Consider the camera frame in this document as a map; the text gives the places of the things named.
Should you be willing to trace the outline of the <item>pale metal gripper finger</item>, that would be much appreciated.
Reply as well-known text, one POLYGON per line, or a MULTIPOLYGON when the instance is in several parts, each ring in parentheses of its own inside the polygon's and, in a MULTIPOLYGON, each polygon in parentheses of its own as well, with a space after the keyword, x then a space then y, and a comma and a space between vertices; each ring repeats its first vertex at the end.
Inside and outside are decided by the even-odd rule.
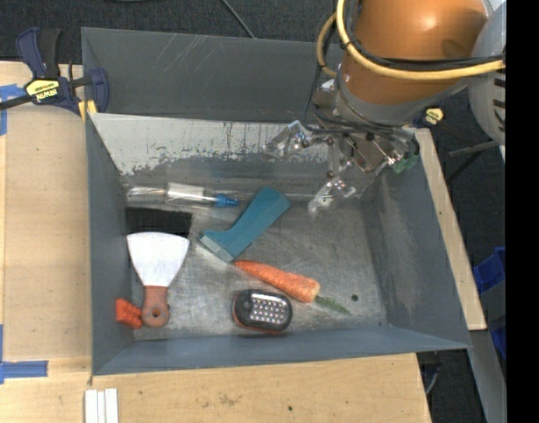
POLYGON ((356 189, 346 184, 340 177, 329 179, 314 195, 307 205, 310 215, 332 210, 344 199, 353 197, 356 189))
POLYGON ((267 156, 292 156, 311 145, 311 138, 305 133, 299 120, 285 126, 275 137, 262 146, 267 156))

